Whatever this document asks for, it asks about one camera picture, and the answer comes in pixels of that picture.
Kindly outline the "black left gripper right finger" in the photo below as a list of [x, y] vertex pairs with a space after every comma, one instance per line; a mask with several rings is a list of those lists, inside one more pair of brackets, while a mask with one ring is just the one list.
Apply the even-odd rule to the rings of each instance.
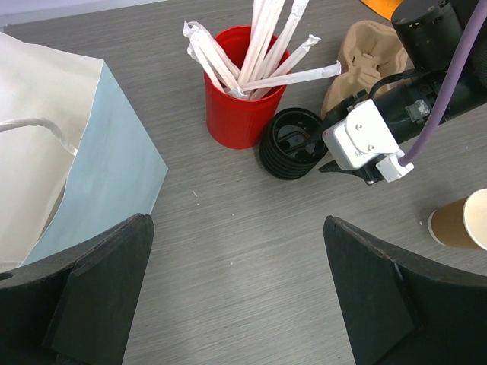
[[324, 242], [357, 364], [484, 364], [486, 278], [329, 216]]

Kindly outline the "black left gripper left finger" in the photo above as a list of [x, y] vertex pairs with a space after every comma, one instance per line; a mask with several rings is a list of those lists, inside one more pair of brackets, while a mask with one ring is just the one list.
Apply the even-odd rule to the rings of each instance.
[[3, 364], [120, 364], [154, 238], [136, 214], [49, 257], [1, 273]]

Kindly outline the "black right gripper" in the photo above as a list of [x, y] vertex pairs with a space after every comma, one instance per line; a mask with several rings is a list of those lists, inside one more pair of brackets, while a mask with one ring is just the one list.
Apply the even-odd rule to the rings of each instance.
[[[304, 130], [304, 140], [301, 147], [306, 148], [313, 144], [315, 147], [321, 148], [324, 145], [323, 133], [325, 130], [344, 119], [360, 102], [367, 100], [374, 101], [387, 127], [400, 146], [418, 136], [423, 130], [438, 98], [444, 77], [443, 72], [423, 74], [374, 98], [370, 98], [365, 90], [361, 90], [345, 98], [327, 112], [324, 116], [323, 128], [319, 127], [312, 132]], [[341, 173], [338, 171], [322, 172], [320, 168], [321, 173]]]

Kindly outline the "brown paper cup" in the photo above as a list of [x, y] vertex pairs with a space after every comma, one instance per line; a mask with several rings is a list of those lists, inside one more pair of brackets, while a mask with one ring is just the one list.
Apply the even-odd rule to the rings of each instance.
[[486, 251], [486, 189], [433, 211], [428, 231], [442, 246]]

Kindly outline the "light blue paper bag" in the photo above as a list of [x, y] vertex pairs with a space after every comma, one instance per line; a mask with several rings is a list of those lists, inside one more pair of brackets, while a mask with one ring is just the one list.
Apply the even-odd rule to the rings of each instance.
[[166, 174], [104, 60], [2, 34], [2, 271], [150, 214]]

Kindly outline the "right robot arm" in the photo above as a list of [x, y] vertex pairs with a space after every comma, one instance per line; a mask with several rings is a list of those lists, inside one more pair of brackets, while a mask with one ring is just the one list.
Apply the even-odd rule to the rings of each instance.
[[313, 133], [330, 153], [324, 173], [393, 182], [443, 123], [486, 103], [486, 3], [404, 1], [391, 23], [412, 61], [343, 97]]

